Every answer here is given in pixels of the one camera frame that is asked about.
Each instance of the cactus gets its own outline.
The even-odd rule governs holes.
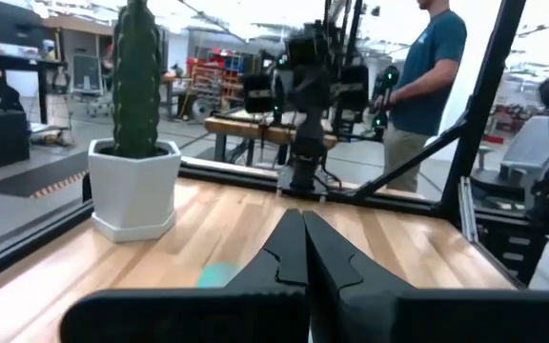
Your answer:
[[[120,157],[157,154],[159,32],[147,0],[128,0],[113,30],[113,141]]]

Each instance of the cable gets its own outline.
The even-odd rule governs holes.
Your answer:
[[[318,182],[321,186],[325,187],[326,190],[329,190],[330,189],[330,185],[327,184],[327,182],[321,180],[320,178],[318,178],[316,175],[313,175],[313,179]]]
[[[342,180],[340,180],[340,178],[338,176],[336,176],[334,173],[332,172],[329,172],[326,168],[325,168],[325,158],[323,158],[321,160],[321,169],[323,170],[323,172],[328,175],[329,177],[331,177],[335,182],[338,183],[338,190],[341,191],[342,190]]]

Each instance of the man's hand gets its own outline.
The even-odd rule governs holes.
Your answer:
[[[376,101],[374,102],[374,108],[379,109],[382,106],[382,95],[379,95]]]
[[[391,92],[391,94],[389,95],[389,101],[387,102],[387,104],[383,104],[384,97],[382,95],[379,95],[376,101],[374,102],[374,108],[379,109],[383,105],[390,107],[392,105],[395,105],[397,103],[397,100],[399,100],[399,94],[397,93],[397,91]]]

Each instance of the plant pot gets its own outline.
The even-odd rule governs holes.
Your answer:
[[[174,224],[181,151],[158,141],[166,154],[131,159],[104,153],[112,147],[113,139],[96,139],[88,151],[96,228],[116,243],[158,239]]]

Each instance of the concrete floor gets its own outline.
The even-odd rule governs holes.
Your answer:
[[[33,121],[39,118],[38,109],[34,102],[24,102],[29,116]],[[0,169],[0,179],[34,169],[45,164],[65,158],[69,155],[85,151],[92,139],[109,137],[112,135],[112,121],[109,117],[98,116],[90,118],[82,107],[70,105],[69,107],[58,98],[49,101],[50,122],[67,124],[68,112],[72,116],[72,136],[76,146],[72,149],[33,147],[31,159]],[[208,134],[204,128],[196,124],[181,122],[168,122],[162,120],[158,127],[160,137],[170,139],[182,147],[182,152],[188,156],[196,156],[204,150],[214,146],[214,135]],[[232,148],[238,139],[229,138]],[[497,168],[498,163],[505,152],[506,147],[499,147],[491,153],[486,160],[487,168]],[[260,153],[255,152],[255,160],[260,158],[264,162],[272,163],[275,159],[275,148],[267,147]],[[329,153],[327,162],[328,170],[343,181],[361,184],[374,179],[382,174],[383,149],[382,145],[371,142],[355,142],[338,144]],[[441,190],[448,176],[450,163],[435,159],[428,159],[421,165],[418,180],[418,192],[428,199],[439,200]],[[19,234],[13,232],[13,228],[29,230],[65,210],[70,204],[77,203],[81,198],[81,183],[75,183],[67,188],[54,192],[48,196],[29,199],[0,194],[0,248],[7,244],[10,235]],[[539,264],[539,270],[531,284],[533,289],[549,289],[549,245]]]

